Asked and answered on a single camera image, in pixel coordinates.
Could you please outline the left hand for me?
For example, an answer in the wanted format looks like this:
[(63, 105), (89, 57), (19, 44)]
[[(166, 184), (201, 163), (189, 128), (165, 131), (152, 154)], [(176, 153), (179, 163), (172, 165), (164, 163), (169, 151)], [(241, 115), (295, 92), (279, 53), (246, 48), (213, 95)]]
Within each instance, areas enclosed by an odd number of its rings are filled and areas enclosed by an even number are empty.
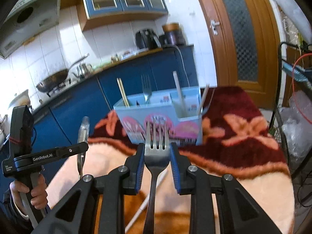
[(47, 185), (45, 183), (45, 178), (42, 174), (38, 177), (38, 185), (34, 187), (31, 191), (30, 189), (23, 183), (19, 181), (13, 181), (10, 183), (10, 191), (13, 197), (13, 201), (16, 204), (17, 208), (26, 215), (25, 207), (23, 206), (22, 199), (20, 193), (31, 193), (32, 199), (31, 204), (37, 210), (41, 210), (45, 208), (48, 204), (47, 200)]

